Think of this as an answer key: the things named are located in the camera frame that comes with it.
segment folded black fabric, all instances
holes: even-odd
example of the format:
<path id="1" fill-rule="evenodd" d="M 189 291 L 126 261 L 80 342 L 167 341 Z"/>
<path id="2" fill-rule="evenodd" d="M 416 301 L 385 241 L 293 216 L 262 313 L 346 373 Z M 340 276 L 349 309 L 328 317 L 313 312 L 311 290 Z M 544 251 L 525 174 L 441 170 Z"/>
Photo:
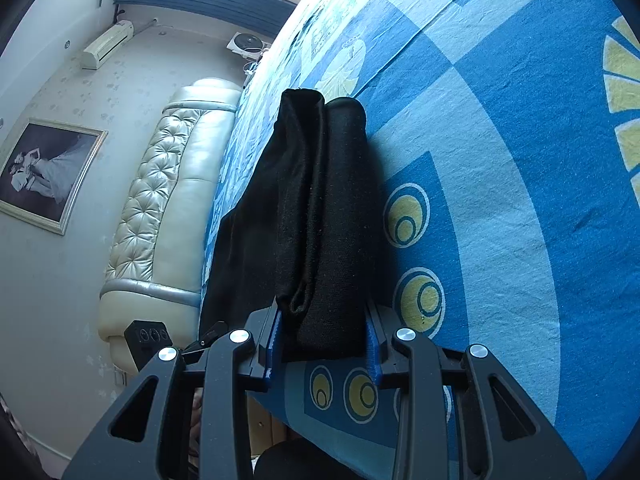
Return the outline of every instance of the folded black fabric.
<path id="1" fill-rule="evenodd" d="M 244 195 L 221 221 L 200 335 L 230 330 L 276 297 L 285 359 L 364 350 L 364 305 L 380 228 L 365 113 L 351 98 L 282 94 Z"/>

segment black cloth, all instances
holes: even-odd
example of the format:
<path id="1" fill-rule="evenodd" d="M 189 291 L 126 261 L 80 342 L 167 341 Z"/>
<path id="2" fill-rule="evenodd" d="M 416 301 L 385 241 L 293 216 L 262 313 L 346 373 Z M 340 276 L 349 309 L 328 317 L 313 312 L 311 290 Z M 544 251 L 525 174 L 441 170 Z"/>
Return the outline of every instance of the black cloth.
<path id="1" fill-rule="evenodd" d="M 40 465 L 31 440 L 9 411 L 0 394 L 0 478 L 51 480 Z"/>
<path id="2" fill-rule="evenodd" d="M 255 464 L 254 480 L 362 480 L 308 440 L 287 440 L 267 449 Z"/>
<path id="3" fill-rule="evenodd" d="M 276 298 L 285 360 L 364 350 L 364 305 L 382 224 L 359 102 L 287 90 L 244 195 L 222 219 L 200 318 L 241 328 Z"/>

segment yellow circle pattern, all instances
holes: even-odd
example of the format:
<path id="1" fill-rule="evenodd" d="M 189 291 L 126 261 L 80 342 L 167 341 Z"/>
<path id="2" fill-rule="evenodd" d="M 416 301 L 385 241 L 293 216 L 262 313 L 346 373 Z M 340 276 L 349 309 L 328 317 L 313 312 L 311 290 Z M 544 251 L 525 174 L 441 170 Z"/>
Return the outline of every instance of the yellow circle pattern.
<path id="1" fill-rule="evenodd" d="M 352 370 L 345 380 L 344 407 L 358 424 L 366 424 L 376 415 L 378 390 L 363 368 Z"/>
<path id="2" fill-rule="evenodd" d="M 406 326 L 433 337 L 440 329 L 445 313 L 440 280 L 423 267 L 408 270 L 396 285 L 394 308 Z"/>
<path id="3" fill-rule="evenodd" d="M 403 184 L 386 201 L 383 224 L 386 238 L 397 248 L 415 244 L 424 234 L 431 213 L 429 199 L 417 184 Z"/>
<path id="4" fill-rule="evenodd" d="M 327 410 L 331 405 L 334 395 L 334 387 L 329 370 L 324 366 L 318 366 L 311 372 L 310 378 L 311 399 L 318 410 Z"/>

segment framed picture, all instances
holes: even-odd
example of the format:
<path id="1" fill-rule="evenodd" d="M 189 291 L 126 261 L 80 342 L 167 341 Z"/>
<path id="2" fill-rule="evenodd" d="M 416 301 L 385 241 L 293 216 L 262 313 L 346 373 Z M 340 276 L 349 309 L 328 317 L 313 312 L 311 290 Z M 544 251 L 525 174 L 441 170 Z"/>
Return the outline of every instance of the framed picture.
<path id="1" fill-rule="evenodd" d="M 1 153 L 0 211 L 64 235 L 78 190 L 107 135 L 72 124 L 29 119 Z"/>

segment patterned bedspread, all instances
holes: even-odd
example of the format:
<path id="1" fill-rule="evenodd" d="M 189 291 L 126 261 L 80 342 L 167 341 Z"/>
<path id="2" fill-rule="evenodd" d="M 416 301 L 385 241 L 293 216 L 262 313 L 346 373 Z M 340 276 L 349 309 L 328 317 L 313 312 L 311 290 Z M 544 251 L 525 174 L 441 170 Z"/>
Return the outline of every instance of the patterned bedspread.
<path id="1" fill-rule="evenodd" d="M 220 219 L 297 87 L 366 109 L 386 196 L 375 300 L 441 346 L 487 345 L 595 478 L 640 414 L 640 43 L 619 10 L 303 0 L 242 95 L 204 286 Z M 398 396 L 368 381 L 358 359 L 291 364 L 259 400 L 386 480 Z"/>

